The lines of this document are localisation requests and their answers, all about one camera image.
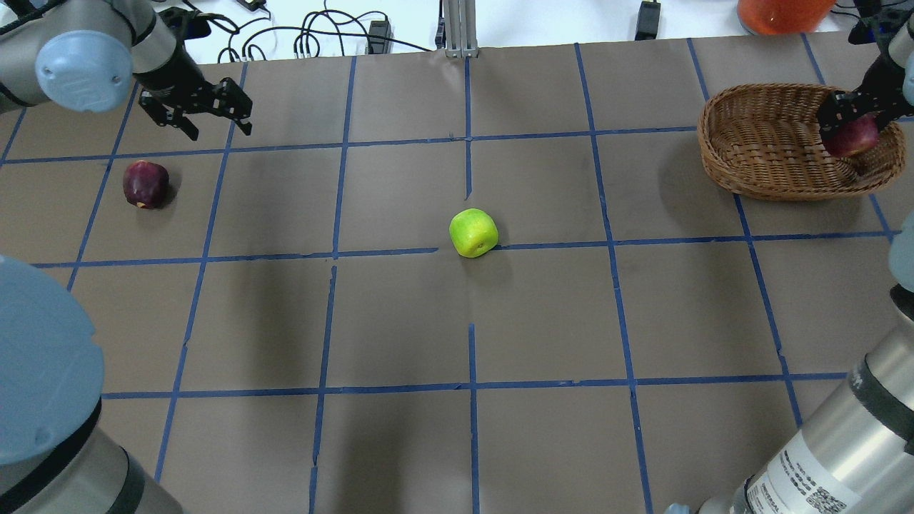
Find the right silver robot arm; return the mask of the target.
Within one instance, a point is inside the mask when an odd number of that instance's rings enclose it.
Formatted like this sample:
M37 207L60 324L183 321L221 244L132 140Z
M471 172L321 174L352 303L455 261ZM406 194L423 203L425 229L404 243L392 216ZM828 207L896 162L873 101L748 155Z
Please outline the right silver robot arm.
M854 6L849 42L879 51L854 90L748 84L706 102L700 153L721 188L767 201L822 201L869 193L900 175L897 120L912 114L912 9ZM767 464L699 513L912 511L911 217L891 241L888 266L898 324Z

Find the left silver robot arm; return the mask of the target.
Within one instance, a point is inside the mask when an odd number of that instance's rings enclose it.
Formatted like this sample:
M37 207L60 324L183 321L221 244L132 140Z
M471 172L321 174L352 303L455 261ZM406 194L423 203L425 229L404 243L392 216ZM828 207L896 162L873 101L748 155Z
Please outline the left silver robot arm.
M191 6L154 10L150 1L4 1L16 19L2 26L3 113L53 102L75 113L107 113L138 84L139 105L157 126L199 128L191 117L231 120L252 131L253 102L235 79L208 81L186 51L219 14Z

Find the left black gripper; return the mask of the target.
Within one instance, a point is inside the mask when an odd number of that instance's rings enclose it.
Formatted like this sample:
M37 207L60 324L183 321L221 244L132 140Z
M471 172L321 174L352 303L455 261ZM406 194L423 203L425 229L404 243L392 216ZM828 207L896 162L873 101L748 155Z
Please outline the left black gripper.
M186 114L212 114L232 121L245 136L253 126L249 117L253 101L231 77L209 81L197 69L169 69L139 75L141 110L160 127L182 131L190 140L199 139L199 128Z

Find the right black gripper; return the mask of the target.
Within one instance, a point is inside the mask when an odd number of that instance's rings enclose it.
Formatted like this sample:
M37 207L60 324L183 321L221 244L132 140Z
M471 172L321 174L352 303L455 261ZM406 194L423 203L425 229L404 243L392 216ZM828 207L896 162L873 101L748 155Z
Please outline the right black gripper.
M859 152L854 169L862 178L890 176L902 167L902 131L895 121L911 117L913 107L903 95L905 71L894 63L875 61L854 91L830 91L817 111L820 139L871 114L875 121L892 121L877 133L877 124L864 123L856 131Z

